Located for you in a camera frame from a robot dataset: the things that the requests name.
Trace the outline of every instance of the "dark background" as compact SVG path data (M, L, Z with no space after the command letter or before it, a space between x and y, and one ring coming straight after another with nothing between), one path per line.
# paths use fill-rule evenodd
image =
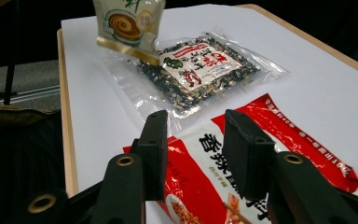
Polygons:
M95 15L92 0L19 1L17 63L57 60L61 21ZM358 61L358 0L167 0L166 8L201 4L259 5ZM8 6L0 8L0 36L10 41L15 33L6 28L13 21L8 11ZM5 65L5 55L7 47L1 47L0 66Z

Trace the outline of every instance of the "floor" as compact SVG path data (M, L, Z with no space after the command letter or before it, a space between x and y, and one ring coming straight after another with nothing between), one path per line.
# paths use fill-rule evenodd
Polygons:
M0 67L0 92L5 89L6 67ZM34 109L60 109L58 60L18 64L13 79L11 105Z

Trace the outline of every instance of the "black fabric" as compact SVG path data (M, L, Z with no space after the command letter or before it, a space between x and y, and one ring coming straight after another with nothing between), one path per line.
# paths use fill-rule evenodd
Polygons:
M61 112L28 126L1 128L0 223L30 195L53 188L65 189Z

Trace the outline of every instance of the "brown swirl logo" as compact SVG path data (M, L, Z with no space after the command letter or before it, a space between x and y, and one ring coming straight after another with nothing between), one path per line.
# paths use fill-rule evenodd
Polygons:
M124 14L113 14L109 18L109 26L115 30L115 35L128 39L138 40L141 37L141 31L136 25L134 18Z

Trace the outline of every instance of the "black bag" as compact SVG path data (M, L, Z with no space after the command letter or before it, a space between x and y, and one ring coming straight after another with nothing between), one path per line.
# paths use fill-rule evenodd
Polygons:
M0 105L0 223L43 189L65 189L61 110Z

